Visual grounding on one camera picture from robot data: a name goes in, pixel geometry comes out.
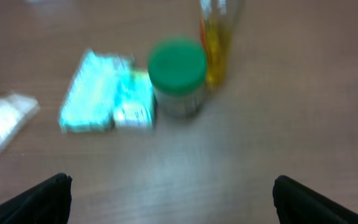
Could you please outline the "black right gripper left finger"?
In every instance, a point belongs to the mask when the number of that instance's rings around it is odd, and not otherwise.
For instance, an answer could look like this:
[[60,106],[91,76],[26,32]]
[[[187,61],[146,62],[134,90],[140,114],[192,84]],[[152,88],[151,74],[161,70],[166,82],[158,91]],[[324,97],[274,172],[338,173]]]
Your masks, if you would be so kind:
[[67,224],[72,181],[59,173],[0,204],[0,224]]

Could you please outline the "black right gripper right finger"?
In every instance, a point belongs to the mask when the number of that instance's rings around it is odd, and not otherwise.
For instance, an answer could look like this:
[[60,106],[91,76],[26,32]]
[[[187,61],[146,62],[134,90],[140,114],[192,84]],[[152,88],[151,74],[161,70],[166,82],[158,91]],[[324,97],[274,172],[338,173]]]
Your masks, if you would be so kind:
[[301,183],[279,176],[273,203],[280,224],[358,224],[358,214]]

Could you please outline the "brown snack bag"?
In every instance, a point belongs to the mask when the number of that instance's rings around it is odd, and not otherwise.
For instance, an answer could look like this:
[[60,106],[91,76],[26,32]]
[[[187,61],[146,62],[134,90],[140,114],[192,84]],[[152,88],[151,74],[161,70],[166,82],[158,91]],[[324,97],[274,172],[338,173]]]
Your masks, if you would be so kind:
[[0,153],[39,110],[38,101],[18,93],[0,93]]

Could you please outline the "teal tissue pack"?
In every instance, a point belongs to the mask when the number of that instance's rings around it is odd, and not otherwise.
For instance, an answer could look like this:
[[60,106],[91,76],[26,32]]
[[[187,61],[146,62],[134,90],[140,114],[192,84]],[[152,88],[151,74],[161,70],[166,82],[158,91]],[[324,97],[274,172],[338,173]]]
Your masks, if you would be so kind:
[[86,50],[61,105],[58,123],[62,132],[111,128],[117,85],[134,65],[134,57]]

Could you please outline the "small teal gum pack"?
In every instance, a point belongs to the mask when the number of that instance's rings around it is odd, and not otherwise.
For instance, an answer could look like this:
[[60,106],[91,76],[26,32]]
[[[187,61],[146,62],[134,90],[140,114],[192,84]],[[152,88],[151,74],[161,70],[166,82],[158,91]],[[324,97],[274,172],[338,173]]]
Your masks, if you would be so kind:
[[122,75],[114,101],[115,128],[153,128],[155,97],[148,71],[136,69]]

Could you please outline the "green lid white jar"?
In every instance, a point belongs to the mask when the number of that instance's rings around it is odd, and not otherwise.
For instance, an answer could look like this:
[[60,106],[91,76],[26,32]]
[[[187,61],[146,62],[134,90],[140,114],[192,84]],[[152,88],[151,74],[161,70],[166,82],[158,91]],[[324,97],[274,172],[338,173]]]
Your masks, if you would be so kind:
[[147,70],[161,110],[176,118],[197,113],[205,99],[207,67],[199,42],[177,37],[158,43],[150,51]]

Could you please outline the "yellow oil bottle silver cap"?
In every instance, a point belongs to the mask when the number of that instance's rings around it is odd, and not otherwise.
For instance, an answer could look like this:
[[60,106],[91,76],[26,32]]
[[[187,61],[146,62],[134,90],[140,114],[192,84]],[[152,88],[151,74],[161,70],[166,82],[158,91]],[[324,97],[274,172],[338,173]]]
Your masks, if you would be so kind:
[[200,39],[208,61],[206,84],[218,89],[226,79],[232,35],[244,0],[199,0]]

